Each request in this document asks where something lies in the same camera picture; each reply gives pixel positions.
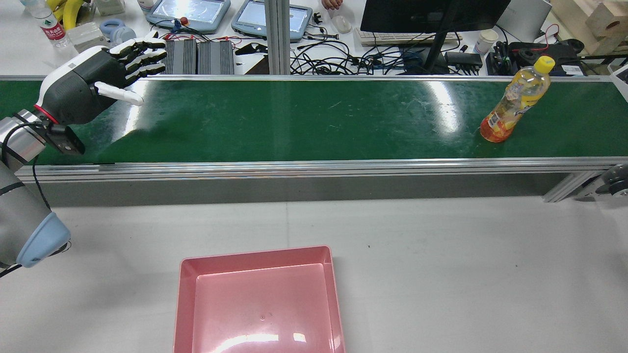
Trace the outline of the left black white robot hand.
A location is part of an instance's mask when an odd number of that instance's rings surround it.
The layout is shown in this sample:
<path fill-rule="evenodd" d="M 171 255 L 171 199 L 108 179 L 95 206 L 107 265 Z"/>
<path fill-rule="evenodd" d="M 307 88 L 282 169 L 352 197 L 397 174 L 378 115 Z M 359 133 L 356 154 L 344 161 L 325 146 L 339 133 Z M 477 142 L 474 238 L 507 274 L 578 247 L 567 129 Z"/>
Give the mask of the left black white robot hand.
<path fill-rule="evenodd" d="M 152 31 L 112 48 L 89 48 L 46 76 L 33 113 L 54 124 L 84 125 L 117 101 L 142 106 L 143 96 L 128 87 L 164 72 L 165 47 Z"/>

